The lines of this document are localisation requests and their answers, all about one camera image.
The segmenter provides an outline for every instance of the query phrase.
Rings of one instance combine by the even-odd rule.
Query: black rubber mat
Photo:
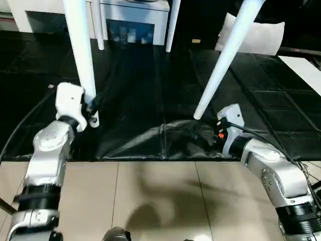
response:
[[[3,103],[0,146],[17,123],[46,94],[48,85],[79,84],[66,36],[0,32],[0,85]],[[239,103],[246,127],[281,143],[300,160],[321,160],[318,114],[321,97],[282,61],[238,55],[203,120],[193,119],[202,91],[219,56],[210,50],[166,54],[163,46],[92,40],[97,92],[104,93],[100,126],[73,143],[74,161],[225,160],[213,142],[216,112]],[[5,160],[26,160],[32,140],[56,114],[51,98],[19,130]]]

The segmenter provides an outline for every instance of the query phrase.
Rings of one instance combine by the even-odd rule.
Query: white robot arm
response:
[[[54,231],[58,226],[60,191],[63,186],[70,145],[77,132],[94,121],[96,108],[88,107],[82,87],[60,83],[57,87],[55,121],[34,137],[34,154],[16,197],[18,212],[13,214],[7,241],[62,241]]]
[[[218,130],[224,139],[223,154],[238,158],[260,179],[276,209],[284,239],[320,241],[320,213],[304,173],[273,145],[242,136],[242,130],[229,125],[244,126],[238,104],[222,109],[218,120]]]

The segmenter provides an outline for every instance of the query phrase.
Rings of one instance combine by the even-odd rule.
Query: beige floor tile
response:
[[[111,228],[117,165],[117,162],[67,164],[58,227],[65,240],[101,240]],[[10,222],[8,216],[0,240],[5,240]]]
[[[113,226],[134,241],[212,240],[195,163],[119,163]]]
[[[2,162],[0,166],[0,197],[12,204],[19,186],[21,185],[28,167],[28,162]],[[0,230],[7,213],[0,210]]]
[[[262,184],[239,163],[197,162],[214,241],[282,241]]]

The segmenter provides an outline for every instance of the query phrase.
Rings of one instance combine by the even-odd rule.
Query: white table leg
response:
[[[196,108],[194,113],[195,119],[202,117],[264,2],[265,0],[245,0],[243,2],[233,25],[232,32],[226,41],[225,47]]]
[[[8,0],[12,15],[20,32],[32,33],[32,27],[27,16],[27,12],[21,6],[20,0]]]
[[[79,80],[81,86],[85,89],[85,102],[90,103],[96,96],[96,87],[88,34],[85,0],[63,1]],[[97,122],[90,122],[92,127],[99,126],[98,112],[95,117],[97,118]]]
[[[180,5],[181,5],[181,0],[173,0],[169,31],[167,35],[166,52],[170,52],[172,49],[172,43],[174,38],[177,17],[179,15]]]
[[[92,1],[92,17],[94,20],[94,30],[98,43],[99,50],[104,50],[104,37],[102,35],[102,22],[101,22],[101,10],[100,0]]]

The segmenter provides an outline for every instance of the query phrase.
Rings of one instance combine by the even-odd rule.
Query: black cable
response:
[[[247,129],[247,128],[245,128],[245,127],[241,127],[241,126],[239,126],[239,125],[237,125],[237,124],[234,124],[234,123],[229,123],[229,124],[230,124],[232,127],[235,127],[235,128],[240,129],[240,130],[243,130],[243,131],[245,131],[245,132],[247,132],[247,133],[253,134],[253,135],[255,135],[256,137],[259,137],[259,138],[265,140],[267,143],[273,145],[274,147],[276,147],[277,149],[279,149],[279,150],[282,152],[282,154],[287,158],[287,160],[288,160],[290,163],[296,165],[296,166],[304,173],[304,167],[302,166],[302,163],[301,163],[300,161],[295,162],[295,161],[290,157],[290,155],[286,152],[286,150],[285,150],[284,148],[281,148],[279,145],[276,145],[274,142],[270,141],[269,139],[263,137],[262,135],[254,132],[254,131],[252,131],[252,130],[250,130],[250,129]],[[316,203],[316,206],[321,210],[321,200],[319,199],[319,197],[316,195],[316,193],[315,193],[314,190],[312,189],[311,183],[310,183],[310,181],[309,181],[309,179],[307,178],[307,176],[306,176],[305,173],[304,173],[304,175],[305,175],[305,178],[306,178],[306,181],[307,181],[307,186],[308,186],[308,188],[309,188],[309,190],[310,190],[310,192],[311,192],[311,195],[312,195],[312,197],[313,197],[313,199],[314,199],[314,201],[315,201],[315,203]]]
[[[7,151],[8,145],[11,142],[11,140],[15,137],[17,131],[19,130],[19,128],[21,127],[21,125],[31,116],[31,114],[33,114],[35,112],[35,110],[41,106],[43,103],[45,103],[49,97],[55,93],[55,90],[50,91],[49,94],[47,94],[45,97],[43,97],[37,105],[35,105],[25,116],[24,118],[18,123],[18,125],[16,126],[16,128],[14,129],[14,131],[11,133],[11,135],[9,136],[6,144],[4,145],[4,147],[2,148],[1,154],[0,154],[0,165],[2,162],[2,159]]]

